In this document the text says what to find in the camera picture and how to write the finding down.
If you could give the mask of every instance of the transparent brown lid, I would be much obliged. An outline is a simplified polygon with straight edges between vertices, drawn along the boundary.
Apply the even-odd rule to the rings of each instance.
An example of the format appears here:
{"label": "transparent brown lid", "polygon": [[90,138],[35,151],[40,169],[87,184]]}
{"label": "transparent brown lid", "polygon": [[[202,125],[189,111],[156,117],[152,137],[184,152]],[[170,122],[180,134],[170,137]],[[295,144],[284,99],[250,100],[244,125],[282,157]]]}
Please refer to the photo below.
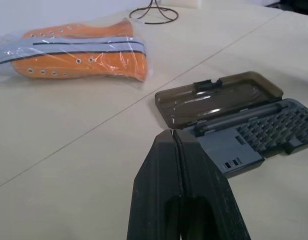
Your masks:
{"label": "transparent brown lid", "polygon": [[281,100],[283,91],[253,71],[160,91],[155,104],[167,125],[183,129],[243,109]]}

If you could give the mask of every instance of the white table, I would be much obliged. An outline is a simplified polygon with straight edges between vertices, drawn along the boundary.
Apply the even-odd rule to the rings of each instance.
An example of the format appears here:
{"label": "white table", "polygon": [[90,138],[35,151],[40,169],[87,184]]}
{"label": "white table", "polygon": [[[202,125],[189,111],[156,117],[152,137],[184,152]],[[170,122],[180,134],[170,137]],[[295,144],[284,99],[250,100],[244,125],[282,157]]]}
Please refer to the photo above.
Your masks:
{"label": "white table", "polygon": [[[176,22],[145,27],[146,83],[0,83],[0,240],[125,239],[134,177],[167,128],[158,91],[257,71],[308,107],[308,16],[245,4],[177,10]],[[308,149],[229,182],[253,240],[308,239]]]}

